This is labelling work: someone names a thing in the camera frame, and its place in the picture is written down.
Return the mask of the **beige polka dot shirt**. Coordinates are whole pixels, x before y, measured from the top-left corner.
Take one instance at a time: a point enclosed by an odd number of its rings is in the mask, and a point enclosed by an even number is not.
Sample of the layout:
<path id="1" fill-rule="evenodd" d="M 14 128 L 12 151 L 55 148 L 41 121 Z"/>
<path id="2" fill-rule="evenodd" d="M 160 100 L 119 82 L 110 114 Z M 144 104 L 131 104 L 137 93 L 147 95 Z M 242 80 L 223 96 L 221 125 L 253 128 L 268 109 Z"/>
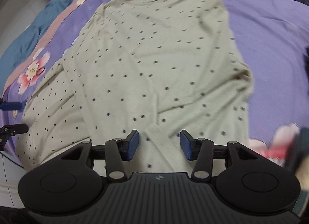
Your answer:
<path id="1" fill-rule="evenodd" d="M 248 142 L 252 74 L 221 0 L 112 0 L 45 73 L 16 153 L 30 171 L 83 141 L 139 131 L 127 172 L 190 172 L 179 135 Z"/>

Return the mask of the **red knitted garment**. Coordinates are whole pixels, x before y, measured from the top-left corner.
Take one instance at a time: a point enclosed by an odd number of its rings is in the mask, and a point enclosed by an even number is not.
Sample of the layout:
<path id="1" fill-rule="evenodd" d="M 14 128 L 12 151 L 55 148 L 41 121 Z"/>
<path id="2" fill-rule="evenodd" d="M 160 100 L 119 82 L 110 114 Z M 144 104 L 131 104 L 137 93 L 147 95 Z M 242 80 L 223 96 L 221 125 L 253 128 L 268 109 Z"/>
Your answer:
<path id="1" fill-rule="evenodd" d="M 268 146 L 261 155 L 275 164 L 283 167 L 288 160 L 289 152 L 293 148 L 295 141 L 292 139 L 283 142 L 274 141 L 272 145 Z"/>

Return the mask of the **teal bed sheet edge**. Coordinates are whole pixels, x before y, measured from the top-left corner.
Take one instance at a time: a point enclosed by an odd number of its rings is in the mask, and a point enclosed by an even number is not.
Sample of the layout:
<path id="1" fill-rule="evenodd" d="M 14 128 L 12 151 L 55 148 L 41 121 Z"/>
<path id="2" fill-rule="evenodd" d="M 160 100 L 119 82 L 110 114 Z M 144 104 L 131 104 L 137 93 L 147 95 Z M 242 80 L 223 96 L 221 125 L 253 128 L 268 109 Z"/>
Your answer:
<path id="1" fill-rule="evenodd" d="M 1 74 L 9 76 L 34 50 L 56 17 L 74 0 L 51 0 L 34 21 L 8 46 L 1 57 Z"/>

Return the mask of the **purple floral bed sheet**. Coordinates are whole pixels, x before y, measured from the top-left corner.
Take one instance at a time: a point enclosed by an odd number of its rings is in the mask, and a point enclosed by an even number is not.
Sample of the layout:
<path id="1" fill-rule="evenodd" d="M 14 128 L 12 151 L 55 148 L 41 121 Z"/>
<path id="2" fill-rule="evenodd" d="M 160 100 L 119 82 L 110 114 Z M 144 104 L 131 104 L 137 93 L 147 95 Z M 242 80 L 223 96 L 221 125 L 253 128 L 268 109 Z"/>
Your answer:
<path id="1" fill-rule="evenodd" d="M 20 111 L 1 112 L 1 123 L 23 123 L 27 102 L 45 73 L 69 50 L 97 8 L 112 0 L 75 0 L 46 46 L 38 46 L 22 70 L 11 74 L 4 98 L 21 102 Z M 292 0 L 221 0 L 243 62 L 252 74 L 247 100 L 248 143 L 265 145 L 278 132 L 308 125 L 308 80 L 303 56 L 308 47 L 308 7 Z M 18 160 L 17 141 L 6 149 Z"/>

